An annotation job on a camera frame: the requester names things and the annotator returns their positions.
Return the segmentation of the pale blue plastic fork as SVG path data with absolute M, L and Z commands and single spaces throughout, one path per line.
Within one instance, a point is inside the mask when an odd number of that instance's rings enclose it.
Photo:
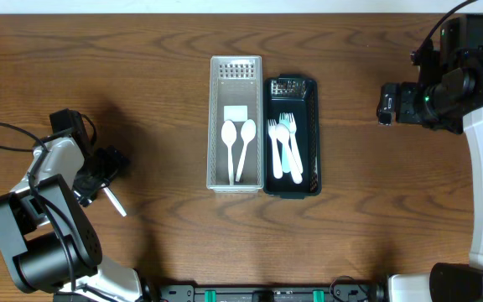
M 289 127 L 289 120 L 284 112 L 279 114 L 279 122 L 283 124 L 286 128 Z M 282 170 L 285 174 L 290 173 L 290 165 L 288 161 L 287 151 L 284 146 L 282 146 Z

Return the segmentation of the white plastic fork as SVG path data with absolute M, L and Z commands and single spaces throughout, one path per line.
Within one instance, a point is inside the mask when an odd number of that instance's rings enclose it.
M 275 179 L 281 179 L 283 177 L 282 165 L 280 161 L 280 155 L 278 152 L 278 140 L 276 135 L 277 123 L 274 119 L 267 120 L 268 135 L 271 139 L 272 145 L 272 162 L 273 162 L 273 176 Z
M 293 157 L 295 159 L 296 165 L 298 167 L 299 173 L 303 173 L 303 164 L 302 160 L 299 154 L 299 146 L 298 142 L 296 139 L 296 132 L 297 132 L 297 125 L 295 122 L 294 115 L 292 113 L 288 114 L 288 120 L 289 120 L 289 131 L 290 131 L 290 140 L 292 144 L 292 152 L 293 152 Z

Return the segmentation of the white plastic spoon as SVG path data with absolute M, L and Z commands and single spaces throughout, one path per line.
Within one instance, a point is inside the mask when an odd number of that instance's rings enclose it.
M 118 200 L 115 194 L 111 191 L 111 189 L 109 187 L 104 187 L 102 190 L 104 191 L 112 205 L 115 207 L 115 209 L 119 212 L 119 214 L 121 216 L 126 216 L 127 212 L 125 211 L 121 202 Z
M 278 141 L 286 148 L 288 161 L 291 169 L 291 175 L 293 182 L 297 185 L 301 184 L 303 181 L 302 175 L 299 173 L 298 167 L 296 165 L 295 159 L 293 157 L 292 150 L 289 145 L 290 132 L 283 124 L 279 123 L 276 126 L 276 135 Z
M 236 182 L 239 182 L 242 177 L 242 171 L 243 171 L 246 156 L 247 156 L 247 147 L 248 147 L 248 144 L 256 137 L 256 132 L 257 132 L 257 126 L 252 119 L 246 120 L 241 127 L 241 138 L 243 142 L 243 147 L 241 151 L 240 160 L 237 166 Z

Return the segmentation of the white plastic spoon angled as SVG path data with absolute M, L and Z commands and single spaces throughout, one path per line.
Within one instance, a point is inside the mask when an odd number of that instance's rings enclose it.
M 236 141 L 237 132 L 236 126 L 234 122 L 228 120 L 224 121 L 223 126 L 221 128 L 221 139 L 222 142 L 227 147 L 227 169 L 228 169 L 228 178 L 229 178 L 229 185 L 234 185 L 234 164 L 233 164 L 233 156 L 232 156 L 232 147 Z

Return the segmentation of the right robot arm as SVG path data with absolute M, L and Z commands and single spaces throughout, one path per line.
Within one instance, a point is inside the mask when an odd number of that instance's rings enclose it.
M 388 301 L 483 301 L 483 14 L 445 14 L 412 52 L 415 82 L 386 83 L 377 105 L 382 125 L 416 124 L 467 138 L 474 220 L 469 262 L 436 263 L 427 273 L 387 279 Z

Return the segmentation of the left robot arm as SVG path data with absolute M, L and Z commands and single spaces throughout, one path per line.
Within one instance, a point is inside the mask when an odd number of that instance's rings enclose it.
M 95 148 L 91 120 L 50 114 L 52 134 L 36 138 L 25 176 L 0 196 L 0 252 L 15 286 L 55 301 L 152 301 L 132 268 L 105 256 L 84 210 L 128 166 L 116 148 Z

